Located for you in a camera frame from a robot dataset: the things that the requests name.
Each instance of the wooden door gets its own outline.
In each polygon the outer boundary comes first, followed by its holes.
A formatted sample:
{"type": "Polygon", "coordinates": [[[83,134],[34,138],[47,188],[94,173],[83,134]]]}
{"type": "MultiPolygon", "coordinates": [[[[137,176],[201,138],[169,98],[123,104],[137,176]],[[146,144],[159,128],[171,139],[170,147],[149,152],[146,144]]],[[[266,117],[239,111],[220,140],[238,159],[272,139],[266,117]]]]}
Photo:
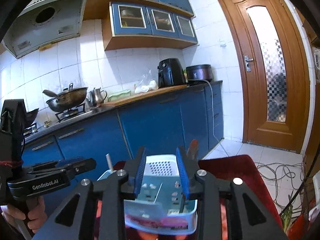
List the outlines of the wooden door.
{"type": "Polygon", "coordinates": [[[244,142],[300,152],[309,76],[298,28],[283,0],[219,0],[230,26],[244,93],[244,142]]]}

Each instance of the light blue plastic basket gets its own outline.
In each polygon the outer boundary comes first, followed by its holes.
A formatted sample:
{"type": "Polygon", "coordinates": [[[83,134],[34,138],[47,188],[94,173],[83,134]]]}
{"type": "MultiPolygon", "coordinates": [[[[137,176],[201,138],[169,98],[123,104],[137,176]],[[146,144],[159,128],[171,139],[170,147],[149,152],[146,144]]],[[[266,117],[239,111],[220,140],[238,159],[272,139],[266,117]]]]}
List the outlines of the light blue plastic basket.
{"type": "MultiPolygon", "coordinates": [[[[98,180],[111,174],[107,170],[98,180]]],[[[197,200],[185,201],[175,155],[147,156],[137,199],[124,201],[125,224],[160,235],[190,235],[196,231],[197,200]]]]}

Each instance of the white stick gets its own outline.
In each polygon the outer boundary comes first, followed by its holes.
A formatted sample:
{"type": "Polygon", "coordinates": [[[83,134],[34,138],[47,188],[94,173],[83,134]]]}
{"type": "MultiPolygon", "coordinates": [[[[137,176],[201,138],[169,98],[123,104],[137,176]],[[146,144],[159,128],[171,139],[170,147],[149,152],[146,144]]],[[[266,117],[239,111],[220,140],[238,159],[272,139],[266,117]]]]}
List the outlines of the white stick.
{"type": "Polygon", "coordinates": [[[107,155],[106,155],[106,159],[107,159],[107,163],[108,163],[109,170],[111,170],[111,172],[113,172],[113,166],[112,166],[110,154],[107,154],[107,155]]]}

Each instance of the cutting board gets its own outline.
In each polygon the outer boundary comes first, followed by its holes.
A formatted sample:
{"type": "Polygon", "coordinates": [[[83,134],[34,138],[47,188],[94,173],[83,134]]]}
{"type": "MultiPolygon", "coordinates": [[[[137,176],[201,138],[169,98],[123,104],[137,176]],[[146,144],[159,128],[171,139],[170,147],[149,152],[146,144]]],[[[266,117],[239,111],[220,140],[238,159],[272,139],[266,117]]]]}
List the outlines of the cutting board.
{"type": "Polygon", "coordinates": [[[183,88],[186,88],[187,85],[180,85],[180,86],[173,86],[173,87],[167,87],[167,88],[159,88],[157,90],[152,90],[146,93],[140,93],[140,94],[135,94],[133,96],[129,96],[126,98],[121,98],[115,101],[111,101],[111,102],[107,102],[102,104],[101,106],[112,106],[112,107],[116,107],[116,106],[122,106],[125,104],[129,104],[135,101],[139,101],[139,100],[143,100],[145,98],[150,98],[150,97],[154,97],[157,95],[162,95],[165,93],[169,93],[172,91],[176,91],[176,90],[181,90],[183,88]]]}

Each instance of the human hand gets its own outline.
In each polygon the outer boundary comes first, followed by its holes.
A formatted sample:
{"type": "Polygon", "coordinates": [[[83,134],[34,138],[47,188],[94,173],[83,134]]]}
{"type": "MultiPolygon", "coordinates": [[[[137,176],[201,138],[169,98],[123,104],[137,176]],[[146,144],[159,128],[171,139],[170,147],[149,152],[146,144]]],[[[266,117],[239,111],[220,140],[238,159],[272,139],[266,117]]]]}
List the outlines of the human hand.
{"type": "MultiPolygon", "coordinates": [[[[17,209],[16,207],[8,204],[7,206],[1,206],[2,215],[7,220],[7,222],[18,229],[17,224],[15,223],[14,219],[25,220],[26,215],[17,209]]],[[[36,233],[37,230],[44,224],[47,220],[47,215],[44,212],[45,205],[44,205],[44,198],[38,197],[38,205],[28,213],[28,218],[30,221],[28,222],[28,227],[32,230],[32,232],[36,233]]]]}

